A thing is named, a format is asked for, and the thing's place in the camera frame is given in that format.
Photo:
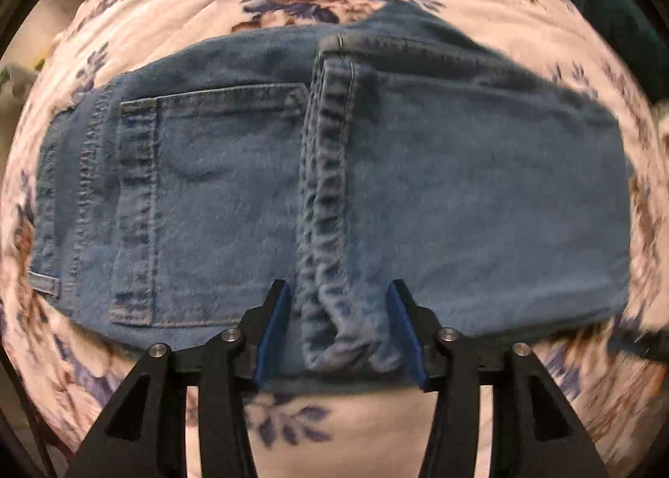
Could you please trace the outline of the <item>blue denim pants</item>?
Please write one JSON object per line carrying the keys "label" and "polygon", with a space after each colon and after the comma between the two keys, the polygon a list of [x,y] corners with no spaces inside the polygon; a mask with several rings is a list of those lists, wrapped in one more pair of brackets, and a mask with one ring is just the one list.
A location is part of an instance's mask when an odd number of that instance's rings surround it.
{"label": "blue denim pants", "polygon": [[289,283],[277,373],[400,366],[393,280],[467,336],[541,338],[628,299],[616,118],[402,2],[197,43],[52,119],[31,286],[128,346],[197,346]]}

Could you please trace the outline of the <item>dark teal pillow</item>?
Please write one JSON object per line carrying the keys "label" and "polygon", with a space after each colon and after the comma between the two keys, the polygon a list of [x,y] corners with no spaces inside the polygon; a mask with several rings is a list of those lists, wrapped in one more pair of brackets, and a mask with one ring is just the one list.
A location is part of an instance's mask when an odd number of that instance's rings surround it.
{"label": "dark teal pillow", "polygon": [[668,98],[668,45],[634,0],[571,0],[633,72],[653,104]]}

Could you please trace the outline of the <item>floral bed blanket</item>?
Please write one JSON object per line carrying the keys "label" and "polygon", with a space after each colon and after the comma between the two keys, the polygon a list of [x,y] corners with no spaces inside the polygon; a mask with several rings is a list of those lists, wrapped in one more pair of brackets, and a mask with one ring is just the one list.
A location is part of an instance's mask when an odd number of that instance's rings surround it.
{"label": "floral bed blanket", "polygon": [[[402,2],[616,118],[627,162],[628,299],[608,320],[528,343],[572,404],[612,477],[640,468],[668,419],[668,368],[644,355],[668,329],[668,100],[633,72],[571,0],[86,0],[20,113],[1,194],[1,328],[37,414],[67,453],[81,446],[145,348],[83,328],[35,290],[36,170],[52,119],[114,77],[197,43],[285,26],[351,25]],[[414,477],[437,399],[403,372],[329,386],[277,368],[244,400],[263,477]]]}

